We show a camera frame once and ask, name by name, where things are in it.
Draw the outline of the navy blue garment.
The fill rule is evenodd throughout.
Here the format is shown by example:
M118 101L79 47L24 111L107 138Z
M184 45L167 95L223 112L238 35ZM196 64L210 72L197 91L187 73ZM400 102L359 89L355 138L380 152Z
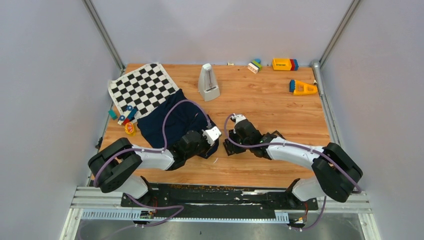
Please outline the navy blue garment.
M178 155L180 160L187 160L199 156L199 150L189 153L181 151L177 144L189 131L202 133L207 129L211 117L205 117L204 113L192 102L188 102L182 89L169 96L149 115L137 120L137 126L142 136L152 148L159 149L165 145L162 127L165 123L165 136L167 148Z

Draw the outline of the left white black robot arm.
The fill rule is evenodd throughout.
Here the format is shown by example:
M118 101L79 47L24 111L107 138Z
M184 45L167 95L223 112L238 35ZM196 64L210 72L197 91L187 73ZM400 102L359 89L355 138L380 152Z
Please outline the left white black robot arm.
M188 159L208 154L218 145L221 135L216 126L202 132L189 131L167 149L142 148L122 137L91 157L87 165L103 193L129 194L146 207L152 203L153 193L144 178L134 175L135 170L176 170Z

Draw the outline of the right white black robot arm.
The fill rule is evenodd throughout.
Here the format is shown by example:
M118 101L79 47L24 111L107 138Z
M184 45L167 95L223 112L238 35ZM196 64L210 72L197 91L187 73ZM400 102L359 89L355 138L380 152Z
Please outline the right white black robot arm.
M231 114L227 120L234 123L224 141L229 156L250 151L258 158L286 161L313 171L313 177L297 178L287 188L285 201L290 208L298 209L319 197L344 203L352 193L361 192L358 182L363 171L337 143L313 146L286 140L278 131L262 134L242 114Z

